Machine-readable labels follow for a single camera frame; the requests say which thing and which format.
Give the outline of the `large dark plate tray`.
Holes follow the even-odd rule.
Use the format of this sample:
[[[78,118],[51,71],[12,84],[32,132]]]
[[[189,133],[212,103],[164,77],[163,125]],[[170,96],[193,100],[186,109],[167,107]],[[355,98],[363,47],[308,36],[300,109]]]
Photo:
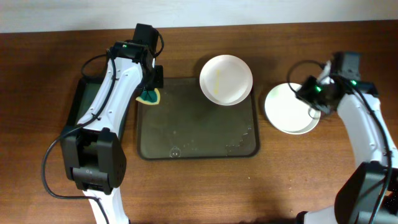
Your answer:
[[[166,78],[158,105],[137,106],[137,152],[142,159],[219,159],[255,156],[261,147],[255,96],[221,106],[196,78]]]

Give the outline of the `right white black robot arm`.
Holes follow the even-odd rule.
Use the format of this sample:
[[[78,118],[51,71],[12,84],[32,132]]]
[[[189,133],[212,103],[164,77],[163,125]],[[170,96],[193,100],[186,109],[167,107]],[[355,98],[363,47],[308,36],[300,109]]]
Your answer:
[[[356,170],[332,206],[303,211],[296,223],[397,223],[397,147],[381,113],[373,83],[359,77],[358,60],[317,62],[295,96],[311,108],[336,112],[347,130]]]

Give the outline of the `small dark sponge tray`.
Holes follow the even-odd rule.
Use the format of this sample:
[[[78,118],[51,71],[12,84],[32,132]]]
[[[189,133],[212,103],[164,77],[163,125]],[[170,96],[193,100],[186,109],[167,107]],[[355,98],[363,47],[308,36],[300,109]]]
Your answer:
[[[61,134],[65,134],[77,127],[78,120],[83,116],[83,113],[89,110],[89,106],[99,91],[101,81],[103,79],[100,78],[95,78],[94,80],[81,78],[79,80],[68,120]],[[63,151],[72,151],[73,149],[78,149],[79,145],[82,146],[84,142],[97,142],[99,135],[100,131],[82,128],[61,139],[60,145]]]

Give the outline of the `grey plate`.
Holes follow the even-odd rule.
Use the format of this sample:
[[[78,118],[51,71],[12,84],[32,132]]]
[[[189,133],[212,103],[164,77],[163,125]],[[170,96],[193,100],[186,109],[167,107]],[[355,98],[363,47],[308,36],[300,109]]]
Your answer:
[[[300,135],[305,134],[313,130],[319,123],[319,119],[306,119],[306,120],[275,120],[271,121],[271,124],[282,131],[283,133]]]

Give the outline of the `white plate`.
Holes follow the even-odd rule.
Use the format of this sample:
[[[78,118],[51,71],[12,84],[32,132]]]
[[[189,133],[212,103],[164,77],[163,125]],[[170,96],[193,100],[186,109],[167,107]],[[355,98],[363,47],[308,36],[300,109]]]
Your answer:
[[[306,120],[319,119],[321,112],[309,107],[298,100],[290,89],[298,90],[301,85],[297,83],[283,83],[275,86],[266,96],[264,111],[269,120]]]

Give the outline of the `yellow green sponge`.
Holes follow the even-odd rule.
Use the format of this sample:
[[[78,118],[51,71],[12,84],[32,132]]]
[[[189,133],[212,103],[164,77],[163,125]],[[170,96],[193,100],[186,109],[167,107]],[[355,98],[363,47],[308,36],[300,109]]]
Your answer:
[[[136,97],[136,101],[144,105],[158,105],[160,102],[160,92],[157,88],[153,90],[144,90]]]

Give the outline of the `cream plate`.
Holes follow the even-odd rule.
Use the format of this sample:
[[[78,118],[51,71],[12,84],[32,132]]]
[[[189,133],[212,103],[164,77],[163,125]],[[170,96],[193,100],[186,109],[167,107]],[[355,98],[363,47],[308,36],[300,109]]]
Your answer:
[[[199,77],[203,94],[221,106],[245,100],[253,86],[252,71],[245,61],[234,55],[215,56],[203,66]]]

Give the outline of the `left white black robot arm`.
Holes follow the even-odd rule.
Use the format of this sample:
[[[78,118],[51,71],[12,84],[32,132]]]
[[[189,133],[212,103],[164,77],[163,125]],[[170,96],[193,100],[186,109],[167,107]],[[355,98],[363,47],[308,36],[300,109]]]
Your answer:
[[[129,223],[120,186],[127,160],[121,136],[131,97],[157,105],[162,67],[156,41],[116,42],[107,53],[106,75],[93,101],[60,138],[65,173],[83,191],[97,223]]]

